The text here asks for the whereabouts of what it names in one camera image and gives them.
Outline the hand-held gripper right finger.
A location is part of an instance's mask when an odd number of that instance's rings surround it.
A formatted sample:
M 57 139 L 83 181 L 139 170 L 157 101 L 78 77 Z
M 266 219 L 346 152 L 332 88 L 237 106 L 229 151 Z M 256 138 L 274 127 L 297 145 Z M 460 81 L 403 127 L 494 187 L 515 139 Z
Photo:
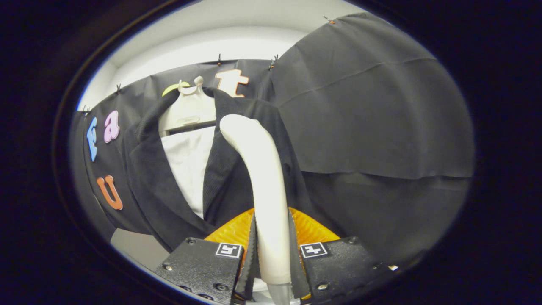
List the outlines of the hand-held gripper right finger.
M 394 278 L 394 265 L 372 255 L 358 237 L 341 238 L 301 211 L 290 208 L 289 213 L 295 299 L 331 302 L 370 293 Z

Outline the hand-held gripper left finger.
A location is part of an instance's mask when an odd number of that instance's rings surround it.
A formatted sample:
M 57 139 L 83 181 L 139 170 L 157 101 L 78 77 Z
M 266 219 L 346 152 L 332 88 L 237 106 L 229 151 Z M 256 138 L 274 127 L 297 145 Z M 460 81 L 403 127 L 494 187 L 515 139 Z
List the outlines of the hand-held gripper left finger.
M 206 238 L 186 238 L 155 272 L 189 293 L 223 305 L 250 302 L 256 275 L 254 209 Z

